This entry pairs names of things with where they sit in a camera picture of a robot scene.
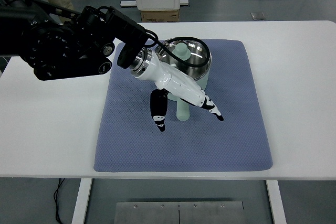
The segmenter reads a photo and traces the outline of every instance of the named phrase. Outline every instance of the white table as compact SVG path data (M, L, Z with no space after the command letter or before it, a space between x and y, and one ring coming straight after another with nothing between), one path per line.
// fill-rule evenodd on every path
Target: white table
M273 167L261 172L97 173L94 154L109 74L42 82L15 57L0 78L0 176L336 179L335 23L142 25L160 39L193 36L243 42Z

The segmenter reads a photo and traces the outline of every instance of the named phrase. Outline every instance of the blue mat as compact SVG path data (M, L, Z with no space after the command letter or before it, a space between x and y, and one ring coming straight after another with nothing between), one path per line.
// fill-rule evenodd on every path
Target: blue mat
M168 102L166 130L150 114L153 82L139 81L117 66L116 49L101 120L94 169L98 172L237 172L265 170L272 158L244 45L204 40L212 53L206 93L224 122L190 106L191 117L176 118Z

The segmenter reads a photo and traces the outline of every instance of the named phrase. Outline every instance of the electrical cord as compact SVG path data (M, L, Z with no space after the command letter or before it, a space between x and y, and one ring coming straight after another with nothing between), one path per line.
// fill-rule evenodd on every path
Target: electrical cord
M61 219L59 218L59 213L58 213L58 192L59 192L59 188L61 187L61 185L63 184L65 178L60 178L58 179L58 186L57 186L57 189L56 191L54 192L54 201L55 201L55 204L56 204L56 214L55 214L55 219L58 223L60 224L63 224Z
M169 41L173 41L173 40L193 40L193 41L196 41L198 43L200 43L201 45L204 46L204 48L206 49L206 59L204 62L200 63L200 64L192 64L192 63L189 63L187 61L184 61L182 59L180 59L178 56L176 56L175 54L173 54L163 43L161 43L159 41L159 37L157 36L156 33L154 33L153 31L150 31L150 30L146 30L146 33L148 35L150 35L150 39L152 41L154 41L154 43L150 44L150 45L145 45L145 47L149 48L149 47L153 47L155 46L156 44L158 44L167 54L169 54L171 57L173 57L175 60L177 60L178 62L188 66L188 67L192 67L192 68L200 68L200 67L203 67L205 66L209 60L210 60L210 51L207 47L207 45L200 39L197 39L197 38L193 38L193 37L177 37L177 38L174 38L174 39L170 39L168 40L167 42L169 43Z

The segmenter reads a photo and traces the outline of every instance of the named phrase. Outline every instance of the black fingertip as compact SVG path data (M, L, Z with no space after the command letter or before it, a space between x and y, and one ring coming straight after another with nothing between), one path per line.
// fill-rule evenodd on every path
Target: black fingertip
M166 129L165 126L158 126L158 128L159 128L159 130L160 130L161 132L164 132L164 130Z
M221 116L221 115L216 115L216 116L217 116L218 120L224 121L224 117L223 116Z

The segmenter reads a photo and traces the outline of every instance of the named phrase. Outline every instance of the white robotic hand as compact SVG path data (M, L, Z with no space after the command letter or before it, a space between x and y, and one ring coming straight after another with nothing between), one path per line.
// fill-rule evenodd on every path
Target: white robotic hand
M220 111L204 90L188 75L159 61L155 52L143 48L132 66L132 75L139 80L153 81L157 86L151 94L151 114L161 131L164 131L164 119L167 111L167 94L181 98L183 101L209 110L223 121Z

